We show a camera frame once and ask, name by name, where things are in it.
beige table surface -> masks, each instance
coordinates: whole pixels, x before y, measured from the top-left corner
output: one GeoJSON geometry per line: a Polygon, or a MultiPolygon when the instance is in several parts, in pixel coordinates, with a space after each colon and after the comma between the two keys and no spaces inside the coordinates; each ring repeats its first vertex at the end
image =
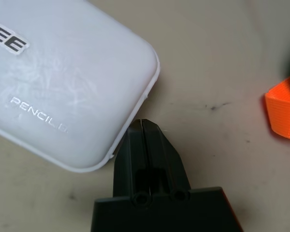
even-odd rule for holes
{"type": "MultiPolygon", "coordinates": [[[[290,141],[261,104],[286,76],[290,0],[92,2],[156,49],[161,75],[138,117],[161,127],[191,186],[222,186],[246,232],[290,232],[290,141]]],[[[0,137],[0,232],[90,231],[113,165],[74,174],[0,137]]]]}

dark mark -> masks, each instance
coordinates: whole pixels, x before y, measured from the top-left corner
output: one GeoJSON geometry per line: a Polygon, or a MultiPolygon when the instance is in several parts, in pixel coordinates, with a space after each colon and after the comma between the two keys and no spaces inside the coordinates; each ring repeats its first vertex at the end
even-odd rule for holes
{"type": "Polygon", "coordinates": [[[2,225],[2,227],[3,227],[3,228],[9,228],[9,227],[10,227],[10,224],[9,224],[9,223],[4,223],[4,224],[2,225]]]}
{"type": "Polygon", "coordinates": [[[77,198],[76,198],[76,196],[75,196],[75,194],[74,194],[73,192],[71,192],[71,193],[69,194],[69,199],[70,199],[71,201],[77,201],[77,198]]]}
{"type": "Polygon", "coordinates": [[[220,106],[213,106],[213,107],[211,108],[211,110],[212,110],[212,111],[216,111],[216,110],[220,109],[222,106],[229,105],[229,104],[231,104],[231,102],[223,103],[223,104],[220,105],[220,106]]]}

black plastic base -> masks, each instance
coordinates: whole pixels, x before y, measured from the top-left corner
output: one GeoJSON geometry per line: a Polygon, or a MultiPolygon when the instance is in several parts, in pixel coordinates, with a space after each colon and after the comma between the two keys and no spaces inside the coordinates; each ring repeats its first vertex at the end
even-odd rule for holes
{"type": "Polygon", "coordinates": [[[160,128],[136,120],[114,170],[113,198],[97,200],[92,232],[242,232],[222,188],[191,190],[160,128]]]}

orange object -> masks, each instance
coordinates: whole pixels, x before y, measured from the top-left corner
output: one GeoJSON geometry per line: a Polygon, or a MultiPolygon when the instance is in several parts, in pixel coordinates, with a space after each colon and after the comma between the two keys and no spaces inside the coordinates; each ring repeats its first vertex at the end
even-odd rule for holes
{"type": "Polygon", "coordinates": [[[290,139],[290,77],[265,94],[272,130],[290,139]]]}

